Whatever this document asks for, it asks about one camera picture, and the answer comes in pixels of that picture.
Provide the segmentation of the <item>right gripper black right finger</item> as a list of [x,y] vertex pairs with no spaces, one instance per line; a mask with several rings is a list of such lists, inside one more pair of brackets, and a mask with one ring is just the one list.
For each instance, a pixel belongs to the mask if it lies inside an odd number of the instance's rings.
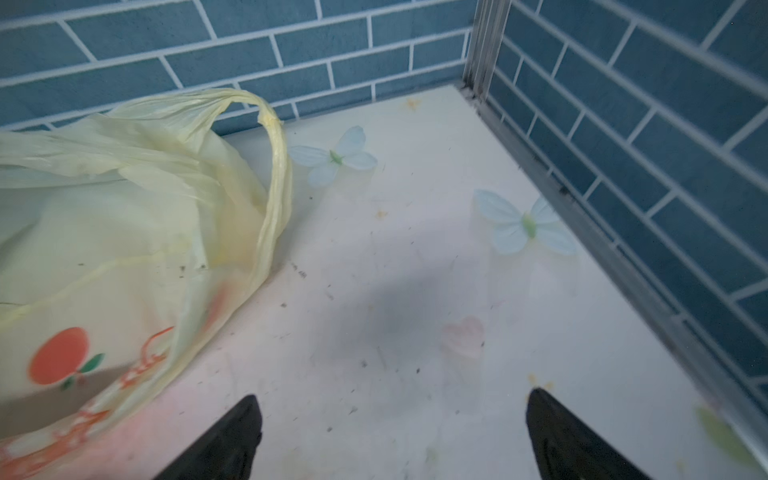
[[530,392],[526,425],[543,480],[649,479],[542,388]]

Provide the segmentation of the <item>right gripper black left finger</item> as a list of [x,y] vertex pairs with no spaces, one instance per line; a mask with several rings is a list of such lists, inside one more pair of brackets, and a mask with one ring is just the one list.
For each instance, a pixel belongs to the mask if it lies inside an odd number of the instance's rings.
[[247,395],[154,479],[248,480],[262,428],[257,397]]

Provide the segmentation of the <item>yellow plastic fruit-print bag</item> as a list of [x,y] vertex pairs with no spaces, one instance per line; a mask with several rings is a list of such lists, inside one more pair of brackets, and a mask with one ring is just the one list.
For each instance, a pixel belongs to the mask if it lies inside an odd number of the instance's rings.
[[158,396],[267,280],[282,122],[232,88],[1,135],[1,475],[45,475]]

